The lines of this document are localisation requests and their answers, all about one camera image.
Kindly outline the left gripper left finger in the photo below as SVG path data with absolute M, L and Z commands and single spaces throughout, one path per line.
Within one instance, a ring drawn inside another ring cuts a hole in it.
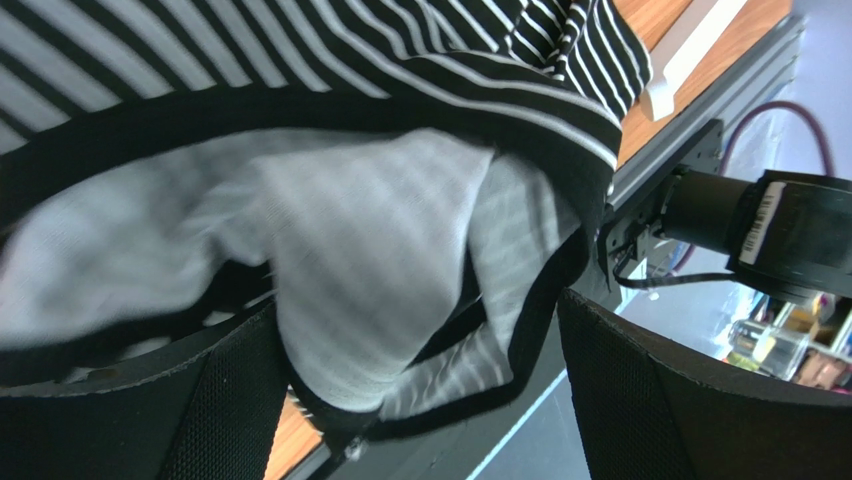
M 5 479 L 260 479 L 287 382 L 275 308 L 72 384 L 1 393 Z

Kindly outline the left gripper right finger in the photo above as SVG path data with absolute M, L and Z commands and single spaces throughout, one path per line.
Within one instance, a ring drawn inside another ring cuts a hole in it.
M 723 363 L 565 291 L 562 351 L 594 479 L 847 479 L 851 399 Z

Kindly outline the black white striped tank top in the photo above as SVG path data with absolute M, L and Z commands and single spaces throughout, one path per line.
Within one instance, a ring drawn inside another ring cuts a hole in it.
M 1 346 L 185 311 L 235 263 L 339 428 L 502 406 L 651 75 L 610 1 L 5 1 Z

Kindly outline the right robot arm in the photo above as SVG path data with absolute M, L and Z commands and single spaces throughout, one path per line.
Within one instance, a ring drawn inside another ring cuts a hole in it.
M 755 182 L 688 171 L 668 179 L 664 236 L 727 256 L 728 278 L 778 300 L 851 295 L 851 183 L 767 170 Z

